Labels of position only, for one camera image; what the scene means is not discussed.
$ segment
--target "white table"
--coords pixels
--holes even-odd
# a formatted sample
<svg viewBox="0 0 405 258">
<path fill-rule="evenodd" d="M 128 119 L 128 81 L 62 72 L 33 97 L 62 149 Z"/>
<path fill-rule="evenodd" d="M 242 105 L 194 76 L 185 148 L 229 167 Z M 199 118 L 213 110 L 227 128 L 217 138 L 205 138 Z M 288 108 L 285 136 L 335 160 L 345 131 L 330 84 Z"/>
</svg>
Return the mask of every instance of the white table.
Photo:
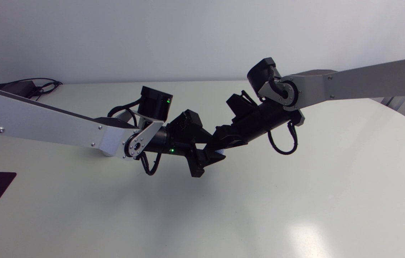
<svg viewBox="0 0 405 258">
<path fill-rule="evenodd" d="M 113 83 L 41 101 L 105 116 L 142 85 L 174 95 L 169 122 L 189 108 L 209 132 L 234 117 L 230 95 L 254 96 L 246 81 Z M 201 178 L 184 157 L 148 176 L 98 150 L 0 136 L 0 171 L 18 173 L 0 199 L 0 258 L 405 257 L 405 117 L 367 99 L 302 111 L 296 153 L 264 135 Z M 273 135 L 292 147 L 286 126 Z"/>
</svg>

